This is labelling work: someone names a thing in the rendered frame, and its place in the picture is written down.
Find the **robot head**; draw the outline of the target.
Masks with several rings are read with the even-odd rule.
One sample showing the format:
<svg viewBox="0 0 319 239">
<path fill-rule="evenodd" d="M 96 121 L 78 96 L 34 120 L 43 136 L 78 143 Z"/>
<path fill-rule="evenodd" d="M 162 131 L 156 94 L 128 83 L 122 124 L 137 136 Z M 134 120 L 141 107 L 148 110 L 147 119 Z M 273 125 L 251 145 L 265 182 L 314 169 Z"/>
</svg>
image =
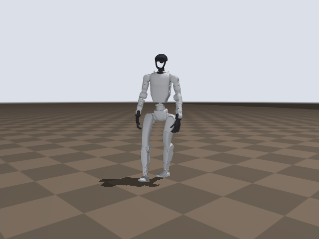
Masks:
<svg viewBox="0 0 319 239">
<path fill-rule="evenodd" d="M 160 68 L 160 67 L 157 66 L 157 61 L 159 61 L 160 63 L 163 63 L 163 62 L 164 62 L 162 68 Z M 157 67 L 157 69 L 158 69 L 158 71 L 159 71 L 159 72 L 157 72 L 158 74 L 163 74 L 163 73 L 164 73 L 163 71 L 164 71 L 164 66 L 165 66 L 165 64 L 166 64 L 166 61 L 167 61 L 167 56 L 164 55 L 164 54 L 159 54 L 159 55 L 157 55 L 157 56 L 155 57 L 156 67 Z"/>
</svg>

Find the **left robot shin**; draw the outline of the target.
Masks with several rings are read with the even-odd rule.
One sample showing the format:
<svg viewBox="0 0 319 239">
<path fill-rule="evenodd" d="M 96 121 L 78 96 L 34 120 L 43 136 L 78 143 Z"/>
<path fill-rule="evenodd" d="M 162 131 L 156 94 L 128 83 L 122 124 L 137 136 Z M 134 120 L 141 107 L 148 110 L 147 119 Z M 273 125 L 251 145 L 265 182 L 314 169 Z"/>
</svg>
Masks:
<svg viewBox="0 0 319 239">
<path fill-rule="evenodd" d="M 166 173 L 168 173 L 169 171 L 169 165 L 173 156 L 173 148 L 174 148 L 174 145 L 171 144 L 168 150 L 166 149 L 166 147 L 164 147 L 163 149 L 163 163 L 164 163 L 163 170 Z"/>
</svg>

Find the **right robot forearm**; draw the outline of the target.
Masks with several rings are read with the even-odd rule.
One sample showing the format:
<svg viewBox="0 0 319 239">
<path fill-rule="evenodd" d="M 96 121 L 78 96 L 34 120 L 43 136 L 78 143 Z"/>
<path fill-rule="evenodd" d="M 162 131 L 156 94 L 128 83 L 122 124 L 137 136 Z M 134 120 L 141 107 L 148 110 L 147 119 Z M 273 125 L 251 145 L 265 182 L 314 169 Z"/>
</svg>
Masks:
<svg viewBox="0 0 319 239">
<path fill-rule="evenodd" d="M 140 93 L 140 96 L 141 96 L 141 93 Z M 145 102 L 145 100 L 141 99 L 140 96 L 139 96 L 139 100 L 138 100 L 136 114 L 137 114 L 137 111 L 140 111 L 140 114 L 141 114 L 141 110 L 143 109 L 143 105 L 144 105 L 144 102 Z"/>
</svg>

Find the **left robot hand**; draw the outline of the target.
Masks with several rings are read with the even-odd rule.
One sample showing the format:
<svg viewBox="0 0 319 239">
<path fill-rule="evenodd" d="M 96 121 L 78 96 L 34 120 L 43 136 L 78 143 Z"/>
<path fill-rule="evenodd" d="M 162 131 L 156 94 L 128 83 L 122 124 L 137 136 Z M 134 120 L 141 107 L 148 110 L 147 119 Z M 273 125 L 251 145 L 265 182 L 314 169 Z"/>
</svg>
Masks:
<svg viewBox="0 0 319 239">
<path fill-rule="evenodd" d="M 174 122 L 174 124 L 170 127 L 170 128 L 172 128 L 173 126 L 174 126 L 174 128 L 173 128 L 173 130 L 171 131 L 172 133 L 176 133 L 176 132 L 179 132 L 179 129 L 180 129 L 180 120 L 181 120 L 181 118 L 179 119 L 178 118 L 178 114 L 176 114 L 176 116 L 175 116 L 175 119 L 176 119 L 176 121 Z"/>
</svg>

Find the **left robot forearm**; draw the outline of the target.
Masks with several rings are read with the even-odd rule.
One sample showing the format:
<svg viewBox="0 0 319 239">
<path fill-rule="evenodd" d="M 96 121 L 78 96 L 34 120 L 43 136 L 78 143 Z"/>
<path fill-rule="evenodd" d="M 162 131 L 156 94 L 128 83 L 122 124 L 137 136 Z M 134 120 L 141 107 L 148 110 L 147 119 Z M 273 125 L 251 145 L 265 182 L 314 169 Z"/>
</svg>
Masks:
<svg viewBox="0 0 319 239">
<path fill-rule="evenodd" d="M 178 114 L 178 118 L 182 118 L 182 96 L 181 94 L 178 95 L 178 101 L 175 102 L 176 104 L 176 114 Z"/>
</svg>

